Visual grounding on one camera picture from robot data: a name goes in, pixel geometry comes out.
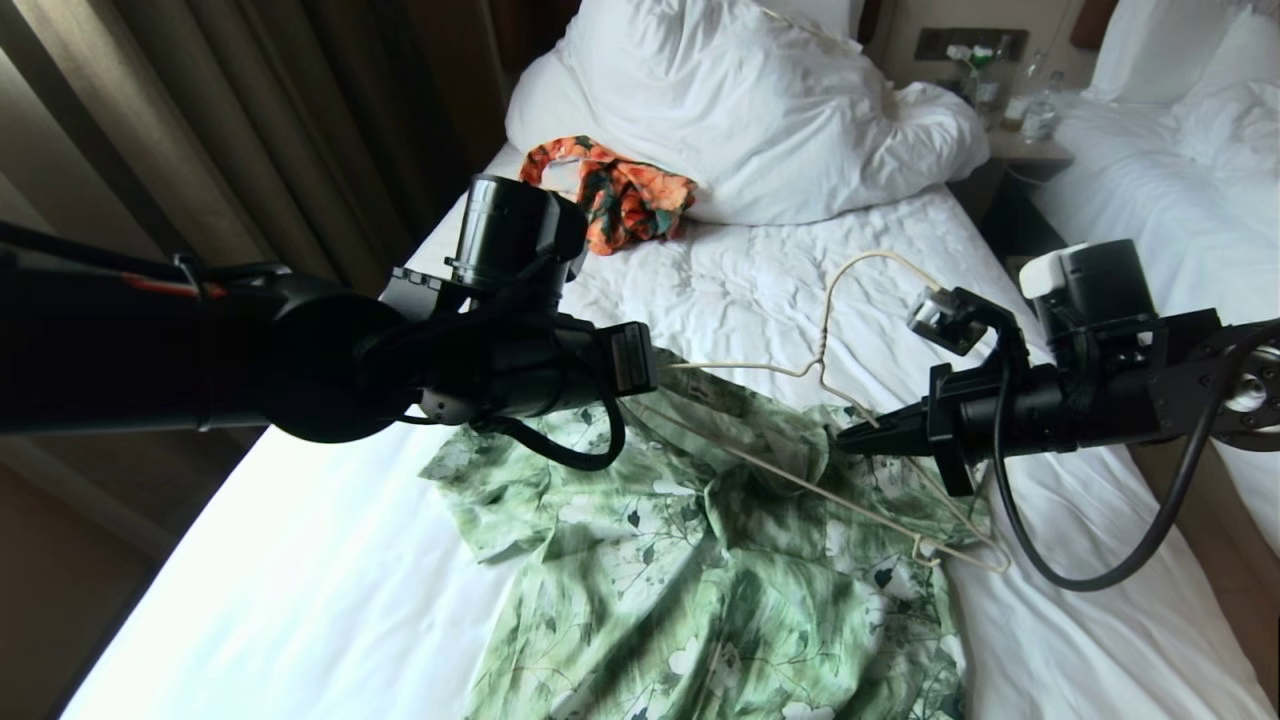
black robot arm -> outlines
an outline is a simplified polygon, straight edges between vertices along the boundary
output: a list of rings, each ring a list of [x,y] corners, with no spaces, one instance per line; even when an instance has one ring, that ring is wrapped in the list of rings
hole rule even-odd
[[[584,254],[572,202],[489,176],[452,277],[397,269],[381,301],[280,265],[164,265],[0,223],[0,433],[273,423],[347,442],[397,420],[471,423],[599,469],[622,448],[616,398],[653,389],[655,370],[646,325],[558,313]],[[596,401],[604,454],[518,421]],[[424,416],[404,415],[413,404]]]
[[[920,402],[841,433],[860,455],[932,455],[951,495],[972,495],[969,468],[991,460],[1010,525],[1030,564],[1070,591],[1108,588],[1155,553],[1210,436],[1280,450],[1280,320],[1224,328],[1212,310],[1156,315],[1130,241],[1037,259],[1023,272],[1057,365],[1029,366],[1010,313],[968,291],[927,291],[910,325],[960,355],[988,328],[996,348],[973,370],[933,368]],[[1189,436],[1170,491],[1134,550],[1093,578],[1065,578],[1023,524],[1005,457]]]

orange floral fabric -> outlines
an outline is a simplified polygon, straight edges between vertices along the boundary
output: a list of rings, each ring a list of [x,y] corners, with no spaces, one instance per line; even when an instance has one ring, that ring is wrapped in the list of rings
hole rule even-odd
[[[694,205],[698,183],[623,158],[590,137],[562,137],[532,149],[520,179],[541,184],[548,165],[571,158],[581,160],[577,204],[586,213],[591,252],[612,255],[628,245],[680,233],[680,218]]]

white pillow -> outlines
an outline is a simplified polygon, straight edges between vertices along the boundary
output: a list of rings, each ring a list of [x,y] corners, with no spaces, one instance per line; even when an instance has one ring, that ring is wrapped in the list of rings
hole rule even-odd
[[[1280,227],[1280,85],[1244,81],[1174,108],[1178,149],[1206,167],[1234,218]]]
[[[1233,17],[1228,0],[1120,0],[1084,96],[1176,102],[1199,78]]]
[[[980,120],[951,94],[895,94],[856,44],[751,0],[585,0],[507,115],[521,150],[571,135],[692,178],[690,217],[735,224],[890,202],[989,154]]]
[[[856,37],[863,0],[755,0],[788,18],[808,20],[832,37]]]
[[[1197,102],[1224,87],[1249,79],[1280,82],[1280,24],[1245,6],[1187,94],[1187,101]]]

floor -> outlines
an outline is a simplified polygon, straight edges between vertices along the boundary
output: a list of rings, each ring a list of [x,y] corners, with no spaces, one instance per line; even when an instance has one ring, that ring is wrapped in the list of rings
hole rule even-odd
[[[1130,451],[1156,497],[1164,497],[1181,442]],[[1204,569],[1271,706],[1280,707],[1280,560],[1248,516],[1217,454],[1201,460],[1178,528]]]

bottle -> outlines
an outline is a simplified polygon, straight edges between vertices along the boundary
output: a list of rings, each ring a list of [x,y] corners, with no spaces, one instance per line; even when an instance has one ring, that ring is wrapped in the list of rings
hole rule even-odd
[[[1005,114],[1000,119],[1000,127],[1018,132],[1023,127],[1023,117],[1027,106],[1032,104],[1039,85],[1041,70],[1044,69],[1044,53],[1037,50],[1030,60],[1018,70],[1014,86],[1009,90],[1009,104],[1005,105]]]
[[[1024,142],[1039,142],[1052,135],[1060,92],[1062,92],[1062,73],[1055,70],[1048,76],[1048,85],[1036,101],[1027,106],[1027,117],[1023,118],[1023,128],[1019,131]]]
[[[978,76],[978,88],[974,92],[978,113],[983,117],[1000,106],[1000,92],[1009,86],[1009,56],[1014,53],[1014,36],[1002,35],[991,63],[982,68]]]

